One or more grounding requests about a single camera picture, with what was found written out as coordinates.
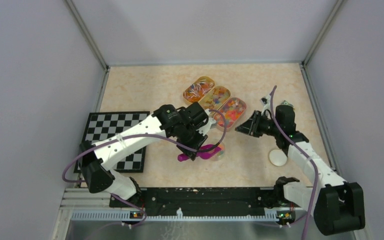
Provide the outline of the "white round lid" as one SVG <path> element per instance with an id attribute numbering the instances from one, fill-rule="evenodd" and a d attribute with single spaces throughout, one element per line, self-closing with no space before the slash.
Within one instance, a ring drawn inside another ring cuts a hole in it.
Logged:
<path id="1" fill-rule="evenodd" d="M 280 149 L 271 150 L 268 154 L 268 159 L 271 162 L 271 164 L 273 164 L 276 167 L 282 167 L 288 161 L 288 157 Z"/>

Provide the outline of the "clear plastic cup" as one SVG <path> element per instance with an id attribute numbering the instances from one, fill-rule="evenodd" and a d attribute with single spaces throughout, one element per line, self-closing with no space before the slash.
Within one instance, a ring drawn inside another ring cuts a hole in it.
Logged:
<path id="1" fill-rule="evenodd" d="M 210 159 L 211 161 L 219 161 L 223 158 L 224 154 L 226 151 L 226 147 L 224 143 L 220 143 L 217 148 L 214 150 L 214 154 L 212 158 Z"/>

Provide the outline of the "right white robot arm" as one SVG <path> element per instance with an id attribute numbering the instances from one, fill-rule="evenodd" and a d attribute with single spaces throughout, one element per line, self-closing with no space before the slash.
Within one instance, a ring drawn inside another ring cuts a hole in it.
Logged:
<path id="1" fill-rule="evenodd" d="M 309 139 L 296 129 L 295 111 L 278 105 L 275 114 L 256 110 L 235 131 L 251 137 L 275 138 L 277 147 L 294 161 L 313 187 L 304 186 L 293 177 L 279 177 L 273 200 L 279 206 L 293 202 L 313 217 L 325 236 L 364 229 L 366 226 L 364 191 L 357 182 L 339 176 L 315 152 Z"/>

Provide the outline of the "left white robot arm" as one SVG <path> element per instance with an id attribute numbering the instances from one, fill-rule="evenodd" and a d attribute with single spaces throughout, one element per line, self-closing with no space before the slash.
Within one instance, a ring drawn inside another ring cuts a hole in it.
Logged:
<path id="1" fill-rule="evenodd" d="M 132 177 L 123 176 L 114 166 L 125 157 L 158 140 L 171 140 L 194 160 L 216 121 L 197 102 L 188 107 L 160 106 L 129 129 L 102 141 L 81 144 L 80 171 L 91 194 L 115 194 L 129 207 L 140 202 L 140 187 Z"/>

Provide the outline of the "purple plastic scoop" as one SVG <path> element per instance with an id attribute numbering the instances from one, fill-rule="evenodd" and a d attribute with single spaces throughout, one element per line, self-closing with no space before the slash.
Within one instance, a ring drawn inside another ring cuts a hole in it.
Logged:
<path id="1" fill-rule="evenodd" d="M 213 146 L 212 144 L 207 144 L 207 145 L 202 146 L 202 147 L 200 148 L 200 150 L 209 150 L 212 146 Z M 200 158 L 200 159 L 203 159 L 203 160 L 209 160 L 209 159 L 212 158 L 212 156 L 213 156 L 214 151 L 215 151 L 216 148 L 214 148 L 214 149 L 212 149 L 212 150 L 210 150 L 210 151 L 206 151 L 206 152 L 198 152 L 198 153 L 196 154 L 196 157 L 197 157 L 197 158 Z M 177 160 L 178 160 L 179 162 L 184 162 L 184 161 L 187 161 L 187 160 L 189 160 L 189 159 L 190 159 L 190 158 L 189 158 L 186 154 L 184 154 L 184 153 L 179 154 L 179 155 L 177 156 Z"/>

